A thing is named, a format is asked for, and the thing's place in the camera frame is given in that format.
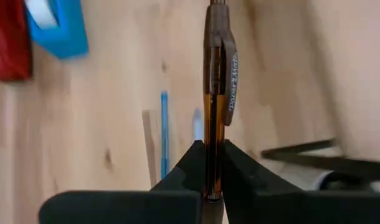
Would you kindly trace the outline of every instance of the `blue pen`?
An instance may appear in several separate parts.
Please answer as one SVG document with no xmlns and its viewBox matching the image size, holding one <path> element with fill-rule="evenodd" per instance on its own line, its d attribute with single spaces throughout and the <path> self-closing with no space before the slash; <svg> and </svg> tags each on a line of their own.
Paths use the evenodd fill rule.
<svg viewBox="0 0 380 224">
<path fill-rule="evenodd" d="M 161 93 L 161 179 L 169 172 L 168 92 Z"/>
</svg>

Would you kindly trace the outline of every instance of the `red object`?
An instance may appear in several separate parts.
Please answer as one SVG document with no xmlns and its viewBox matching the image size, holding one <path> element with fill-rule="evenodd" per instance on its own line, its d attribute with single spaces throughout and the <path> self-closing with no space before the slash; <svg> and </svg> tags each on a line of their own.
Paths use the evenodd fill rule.
<svg viewBox="0 0 380 224">
<path fill-rule="evenodd" d="M 23 0 L 0 0 L 0 80 L 30 78 L 31 43 Z"/>
</svg>

